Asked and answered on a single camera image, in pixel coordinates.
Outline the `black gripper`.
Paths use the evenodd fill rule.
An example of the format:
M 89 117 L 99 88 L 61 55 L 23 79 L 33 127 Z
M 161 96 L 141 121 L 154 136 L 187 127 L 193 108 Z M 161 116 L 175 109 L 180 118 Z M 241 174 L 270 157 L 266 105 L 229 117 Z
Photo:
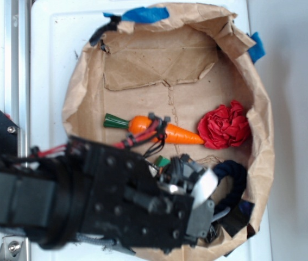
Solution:
M 210 169 L 184 163 L 184 185 L 155 179 L 135 152 L 72 136 L 69 158 L 86 183 L 77 238 L 104 237 L 106 245 L 159 248 L 170 252 L 206 237 L 214 214 L 211 199 L 218 179 Z

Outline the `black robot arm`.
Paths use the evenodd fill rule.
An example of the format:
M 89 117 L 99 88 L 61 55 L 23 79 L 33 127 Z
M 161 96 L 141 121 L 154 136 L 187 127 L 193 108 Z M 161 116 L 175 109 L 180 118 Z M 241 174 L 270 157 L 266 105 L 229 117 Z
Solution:
M 140 154 L 72 137 L 57 157 L 0 157 L 0 229 L 44 249 L 92 240 L 169 252 L 206 237 L 217 177 L 188 156 L 152 176 Z

